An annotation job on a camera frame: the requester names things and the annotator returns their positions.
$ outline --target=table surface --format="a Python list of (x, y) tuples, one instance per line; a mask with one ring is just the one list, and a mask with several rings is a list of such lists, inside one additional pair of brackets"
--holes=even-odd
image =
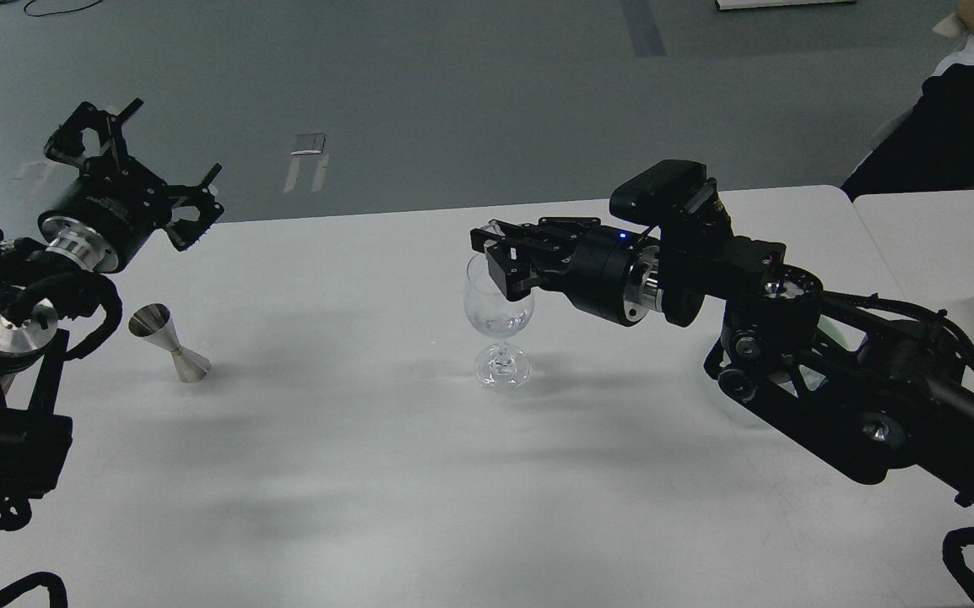
[[(900, 295), (839, 190), (723, 201), (826, 288)], [(154, 235), (113, 277), (124, 307), (167, 304), (213, 372), (179, 383), (125, 327), (68, 366), (75, 443), (1, 532), (0, 586), (52, 570), (101, 607), (966, 603), (941, 540), (974, 509), (920, 470), (855, 485), (735, 415), (701, 371), (719, 301), (622, 328), (539, 292), (513, 340), (533, 378), (477, 388), (468, 230), (542, 215), (625, 226), (578, 201), (222, 224), (185, 253)]]
[(974, 342), (974, 190), (864, 196), (855, 209), (904, 296), (947, 309)]

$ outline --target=jigger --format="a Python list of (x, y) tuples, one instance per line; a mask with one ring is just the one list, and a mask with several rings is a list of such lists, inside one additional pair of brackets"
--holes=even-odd
[(171, 311), (164, 304), (148, 304), (131, 315), (127, 324), (131, 334), (171, 353), (171, 362), (182, 382), (197, 382), (209, 373), (209, 359), (179, 343), (171, 324)]

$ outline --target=bolt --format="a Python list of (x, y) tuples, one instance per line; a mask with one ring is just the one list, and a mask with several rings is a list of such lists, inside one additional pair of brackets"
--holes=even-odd
[(862, 432), (874, 442), (888, 442), (889, 427), (884, 422), (872, 421), (862, 425)]
[(716, 378), (716, 382), (719, 384), (719, 389), (728, 397), (742, 404), (749, 403), (757, 395), (757, 387), (754, 386), (753, 381), (750, 381), (745, 372), (739, 369), (723, 370)]
[(736, 339), (734, 351), (743, 359), (750, 361), (760, 358), (760, 346), (757, 344), (757, 338), (752, 335), (743, 335), (742, 338)]

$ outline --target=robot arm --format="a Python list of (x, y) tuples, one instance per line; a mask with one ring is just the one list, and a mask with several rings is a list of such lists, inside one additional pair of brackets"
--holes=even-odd
[[(648, 230), (596, 218), (496, 220), (472, 230), (472, 247), (486, 253), (507, 299), (560, 291), (626, 327), (652, 311), (686, 327), (704, 297), (724, 300), (704, 370), (727, 396), (851, 480), (878, 484), (889, 469), (918, 465), (956, 489), (963, 507), (974, 504), (974, 393), (960, 385), (974, 371), (974, 347), (944, 312), (825, 291), (784, 264), (781, 243), (734, 235), (699, 163), (659, 163), (615, 190), (610, 212)], [(856, 350), (837, 344), (822, 317), (865, 340)], [(971, 543), (973, 532), (951, 534), (946, 563), (974, 600), (974, 576), (957, 558)]]
[[(29, 501), (58, 483), (71, 445), (70, 418), (55, 415), (63, 362), (96, 350), (119, 326), (122, 304), (106, 274), (117, 273), (153, 231), (167, 232), (185, 250), (224, 212), (210, 183), (214, 165), (197, 186), (170, 185), (127, 153), (123, 123), (143, 104), (134, 100), (112, 115), (83, 103), (48, 139), (51, 160), (78, 168), (74, 184), (40, 215), (47, 243), (4, 240), (0, 231), (0, 378), (41, 361), (27, 409), (11, 409), (0, 386), (0, 530), (17, 530), (32, 515)], [(85, 155), (83, 131), (96, 131), (100, 150)], [(194, 220), (174, 218), (193, 208)], [(68, 350), (63, 319), (105, 319)], [(53, 605), (66, 605), (66, 591), (54, 574), (37, 573), (0, 591), (0, 605), (36, 585), (47, 586)]]

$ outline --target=clear glass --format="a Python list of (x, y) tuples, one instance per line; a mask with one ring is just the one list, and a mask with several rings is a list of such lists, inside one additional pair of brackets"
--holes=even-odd
[(528, 380), (531, 365), (524, 351), (506, 342), (528, 324), (536, 308), (533, 294), (520, 301), (508, 301), (491, 280), (487, 257), (477, 253), (468, 261), (464, 281), (464, 315), (480, 334), (498, 339), (476, 357), (475, 372), (480, 386), (491, 390), (512, 390)]

